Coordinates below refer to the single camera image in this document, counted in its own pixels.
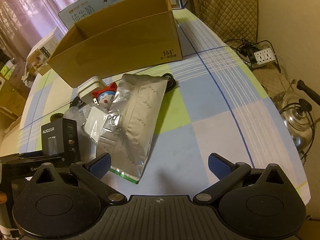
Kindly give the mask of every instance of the kettle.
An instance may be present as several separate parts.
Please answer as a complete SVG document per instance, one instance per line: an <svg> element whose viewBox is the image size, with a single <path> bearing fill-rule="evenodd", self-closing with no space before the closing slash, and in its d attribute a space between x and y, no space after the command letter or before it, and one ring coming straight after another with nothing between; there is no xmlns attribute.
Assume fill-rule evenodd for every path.
<svg viewBox="0 0 320 240"><path fill-rule="evenodd" d="M297 89L304 91L320 106L320 96L306 86L302 80L293 80L291 84L293 83L297 85ZM301 159L306 160L315 137L315 122L311 114L311 104L299 94L289 90L277 94L272 101L284 120L297 151L302 154Z"/></svg>

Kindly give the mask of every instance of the table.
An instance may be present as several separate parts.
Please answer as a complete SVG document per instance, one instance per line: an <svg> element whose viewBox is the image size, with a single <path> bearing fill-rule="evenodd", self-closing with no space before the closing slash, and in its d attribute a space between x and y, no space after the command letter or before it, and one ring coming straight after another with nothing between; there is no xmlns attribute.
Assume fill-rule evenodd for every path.
<svg viewBox="0 0 320 240"><path fill-rule="evenodd" d="M130 73L172 73L178 82L165 95L149 161L138 185L111 172L102 179L129 197L191 197L218 179L208 168L216 152L231 162L255 168L278 163L304 203L310 200L298 152L278 111L241 59L187 9L174 10L183 60ZM104 79L118 81L122 74ZM64 113L76 89L53 70L38 75L20 123L20 152L41 149L40 126Z"/></svg>

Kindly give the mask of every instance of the white power socket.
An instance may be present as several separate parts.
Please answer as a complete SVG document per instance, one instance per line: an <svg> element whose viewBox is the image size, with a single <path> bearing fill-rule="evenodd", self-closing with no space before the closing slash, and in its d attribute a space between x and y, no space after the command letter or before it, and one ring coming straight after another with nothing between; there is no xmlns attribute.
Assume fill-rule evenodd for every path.
<svg viewBox="0 0 320 240"><path fill-rule="evenodd" d="M254 53L258 66L263 66L276 61L276 57L270 48L259 50Z"/></svg>

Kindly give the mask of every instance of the red hat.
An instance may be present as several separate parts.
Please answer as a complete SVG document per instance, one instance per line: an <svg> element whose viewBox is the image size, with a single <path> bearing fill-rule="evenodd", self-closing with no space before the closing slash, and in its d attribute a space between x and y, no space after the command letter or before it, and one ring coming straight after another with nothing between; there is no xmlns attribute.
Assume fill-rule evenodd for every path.
<svg viewBox="0 0 320 240"><path fill-rule="evenodd" d="M110 85L107 85L105 88L92 92L92 95L95 98L98 98L98 96L105 91L116 92L117 88L118 88L117 84L115 82L112 82Z"/></svg>

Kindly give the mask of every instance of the kettle handle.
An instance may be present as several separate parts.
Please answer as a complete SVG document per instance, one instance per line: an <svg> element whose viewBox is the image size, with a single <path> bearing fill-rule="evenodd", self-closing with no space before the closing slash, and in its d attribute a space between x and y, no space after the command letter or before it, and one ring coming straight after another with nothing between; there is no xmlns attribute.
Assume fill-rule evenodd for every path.
<svg viewBox="0 0 320 240"><path fill-rule="evenodd" d="M297 89L304 91L313 101L320 106L320 95L309 88L302 80L297 83Z"/></svg>

